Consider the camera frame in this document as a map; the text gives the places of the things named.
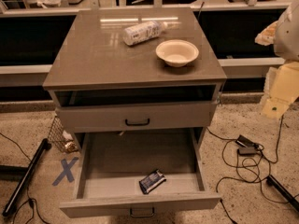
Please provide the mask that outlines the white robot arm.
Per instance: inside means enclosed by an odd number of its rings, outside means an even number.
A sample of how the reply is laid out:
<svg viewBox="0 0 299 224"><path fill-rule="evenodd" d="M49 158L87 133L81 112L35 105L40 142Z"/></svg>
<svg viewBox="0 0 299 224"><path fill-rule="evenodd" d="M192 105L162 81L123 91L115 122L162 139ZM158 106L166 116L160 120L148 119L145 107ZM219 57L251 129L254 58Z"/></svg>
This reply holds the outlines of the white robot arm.
<svg viewBox="0 0 299 224"><path fill-rule="evenodd" d="M275 54L284 59L279 68L270 68L264 83L262 113L280 119L299 97L299 0L294 0L274 21L255 37L263 46L274 46Z"/></svg>

